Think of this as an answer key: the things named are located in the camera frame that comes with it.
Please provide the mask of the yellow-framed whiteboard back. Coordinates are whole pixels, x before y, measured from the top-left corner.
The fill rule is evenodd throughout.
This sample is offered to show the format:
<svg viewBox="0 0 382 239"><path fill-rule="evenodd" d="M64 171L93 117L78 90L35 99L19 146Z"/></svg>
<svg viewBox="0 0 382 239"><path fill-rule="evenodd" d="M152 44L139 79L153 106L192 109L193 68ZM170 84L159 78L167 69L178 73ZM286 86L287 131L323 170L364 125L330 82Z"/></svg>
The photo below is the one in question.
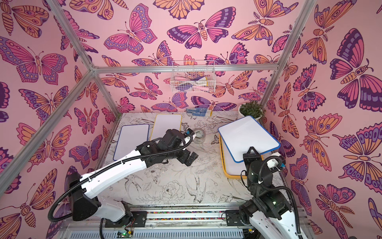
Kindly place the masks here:
<svg viewBox="0 0 382 239"><path fill-rule="evenodd" d="M150 140L163 137L168 129L181 129L182 115L158 114L155 118Z"/></svg>

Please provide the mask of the clear tape roll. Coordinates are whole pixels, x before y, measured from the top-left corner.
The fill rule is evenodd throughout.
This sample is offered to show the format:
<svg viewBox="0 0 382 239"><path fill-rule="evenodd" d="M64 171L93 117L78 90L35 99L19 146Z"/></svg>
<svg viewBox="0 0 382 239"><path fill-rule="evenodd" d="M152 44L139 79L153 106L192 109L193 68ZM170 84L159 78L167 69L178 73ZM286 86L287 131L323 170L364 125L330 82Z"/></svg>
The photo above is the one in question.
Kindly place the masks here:
<svg viewBox="0 0 382 239"><path fill-rule="evenodd" d="M207 134L202 128L195 128L194 133L195 133L195 138L193 142L195 144L202 144L205 142Z"/></svg>

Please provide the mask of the blue-framed whiteboard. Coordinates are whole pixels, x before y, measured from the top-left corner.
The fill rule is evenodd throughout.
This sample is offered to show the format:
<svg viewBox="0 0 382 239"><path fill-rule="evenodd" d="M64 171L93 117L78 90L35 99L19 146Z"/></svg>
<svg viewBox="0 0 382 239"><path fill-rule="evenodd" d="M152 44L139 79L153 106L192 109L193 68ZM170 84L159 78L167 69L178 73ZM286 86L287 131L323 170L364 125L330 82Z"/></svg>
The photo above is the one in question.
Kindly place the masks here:
<svg viewBox="0 0 382 239"><path fill-rule="evenodd" d="M148 140L149 124L124 125L118 137L113 160L117 161Z"/></svg>
<svg viewBox="0 0 382 239"><path fill-rule="evenodd" d="M281 147L281 144L252 116L246 116L218 128L232 159L244 161L243 154L253 147L259 154L265 154Z"/></svg>

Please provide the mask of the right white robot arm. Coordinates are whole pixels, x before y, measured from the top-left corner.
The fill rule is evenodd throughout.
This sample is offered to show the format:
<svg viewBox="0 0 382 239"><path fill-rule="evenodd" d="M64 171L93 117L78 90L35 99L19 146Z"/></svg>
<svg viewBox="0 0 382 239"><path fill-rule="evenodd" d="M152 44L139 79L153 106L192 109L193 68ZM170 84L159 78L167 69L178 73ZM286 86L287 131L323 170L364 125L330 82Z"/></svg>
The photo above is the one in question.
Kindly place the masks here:
<svg viewBox="0 0 382 239"><path fill-rule="evenodd" d="M236 211L225 211L226 224L252 227L265 239L306 239L291 189L273 184L274 173L285 167L284 158L274 153L263 159L253 146L242 156L246 167L243 184L252 198Z"/></svg>

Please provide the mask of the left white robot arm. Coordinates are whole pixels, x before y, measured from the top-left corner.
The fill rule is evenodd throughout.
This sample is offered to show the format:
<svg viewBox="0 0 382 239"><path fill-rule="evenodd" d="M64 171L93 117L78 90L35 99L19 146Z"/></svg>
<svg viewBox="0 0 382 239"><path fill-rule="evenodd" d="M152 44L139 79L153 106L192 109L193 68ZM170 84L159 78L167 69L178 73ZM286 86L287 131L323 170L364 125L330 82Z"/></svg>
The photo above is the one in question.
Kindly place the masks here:
<svg viewBox="0 0 382 239"><path fill-rule="evenodd" d="M169 129L163 137L143 142L131 153L101 169L83 175L72 174L67 184L69 188L52 204L48 220L55 223L67 218L83 221L97 217L128 225L133 218L128 204L101 199L99 194L135 172L168 163L170 159L191 166L198 155L187 148L195 138L196 134L190 128L184 133Z"/></svg>

